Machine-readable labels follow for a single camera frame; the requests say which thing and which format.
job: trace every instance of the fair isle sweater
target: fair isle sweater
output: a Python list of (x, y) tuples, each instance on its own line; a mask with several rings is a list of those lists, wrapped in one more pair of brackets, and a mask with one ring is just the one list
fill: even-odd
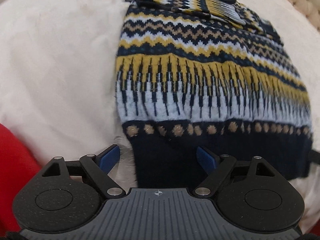
[(270, 22), (236, 0), (127, 0), (116, 101), (139, 187), (196, 187), (196, 148), (308, 174), (310, 102)]

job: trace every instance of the white fluffy blanket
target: white fluffy blanket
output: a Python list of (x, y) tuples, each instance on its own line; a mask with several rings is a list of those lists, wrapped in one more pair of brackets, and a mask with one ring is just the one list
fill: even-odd
[[(308, 88), (320, 149), (320, 34), (287, 0), (239, 0), (269, 19)], [(0, 123), (44, 164), (123, 146), (112, 173), (135, 186), (130, 146), (117, 119), (114, 65), (124, 0), (7, 0), (0, 5)], [(303, 195), (302, 230), (320, 216), (320, 168), (292, 184)]]

